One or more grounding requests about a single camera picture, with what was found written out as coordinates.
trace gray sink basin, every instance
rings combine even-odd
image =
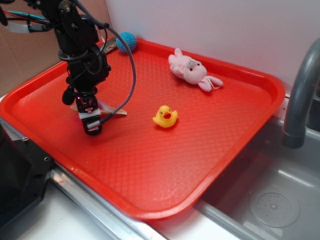
[[[196,205],[240,239],[320,239],[320,133],[305,144],[281,144],[273,117]]]

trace cardboard box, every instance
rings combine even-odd
[[[82,0],[81,2],[96,19],[110,23],[104,0]],[[27,6],[27,2],[23,0],[1,4],[1,8],[7,11],[42,15],[39,10]],[[0,24],[0,48],[0,97],[60,62],[58,58],[60,48],[53,30],[13,33]]]

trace yellow rubber duck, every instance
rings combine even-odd
[[[178,118],[178,112],[172,111],[170,107],[163,105],[159,108],[159,111],[152,118],[155,124],[163,128],[172,127]]]

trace blue yarn ball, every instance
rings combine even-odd
[[[120,33],[119,35],[123,38],[123,40],[126,42],[126,44],[128,44],[131,52],[136,49],[137,39],[136,39],[135,35],[133,35],[131,32],[126,32],[126,31]],[[123,52],[123,53],[127,52],[125,46],[122,44],[122,42],[118,38],[116,39],[115,43],[121,52]]]

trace blue wire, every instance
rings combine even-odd
[[[17,15],[19,17],[24,17],[24,18],[28,18],[31,17],[35,20],[41,20],[41,21],[46,21],[47,19],[43,16],[38,16],[38,15],[33,15],[33,14],[29,14],[29,13],[25,13],[25,12],[20,12],[20,11],[8,11],[11,14]]]

